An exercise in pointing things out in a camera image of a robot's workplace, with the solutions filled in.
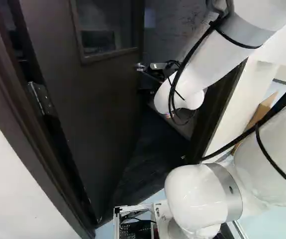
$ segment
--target door frame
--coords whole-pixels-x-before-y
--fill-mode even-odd
[[[70,226],[81,238],[93,239],[93,216],[76,196],[59,163],[16,59],[7,51],[11,45],[5,34],[0,30],[0,130]]]
[[[67,171],[48,140],[44,123],[28,97],[24,78],[7,49],[7,36],[0,31],[0,130],[20,160],[54,206],[83,239],[95,237],[94,215],[86,213],[68,180]],[[237,85],[245,63],[210,86],[197,114],[187,154],[188,163],[198,163]]]

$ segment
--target glass pane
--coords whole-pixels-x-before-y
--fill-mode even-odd
[[[135,47],[132,0],[75,0],[85,55]]]

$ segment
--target gray wall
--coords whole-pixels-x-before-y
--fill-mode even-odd
[[[146,0],[144,62],[178,59],[206,27],[204,0]]]

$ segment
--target metal frame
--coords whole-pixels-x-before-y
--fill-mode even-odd
[[[0,130],[71,227],[81,238],[93,239],[91,217],[53,151],[16,59],[8,52],[10,42],[5,38],[6,32],[0,29]]]
[[[120,226],[120,216],[122,214],[130,214],[135,213],[135,216],[139,216],[141,213],[144,213],[146,211],[151,211],[154,213],[154,204],[140,204],[136,206],[121,206],[114,208],[114,214],[113,214],[113,225],[114,225],[114,239],[119,239],[119,226]]]

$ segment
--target dark floor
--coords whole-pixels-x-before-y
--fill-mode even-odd
[[[136,205],[161,190],[168,173],[184,164],[189,141],[146,104],[141,118],[133,156],[99,226],[111,219],[115,206]]]

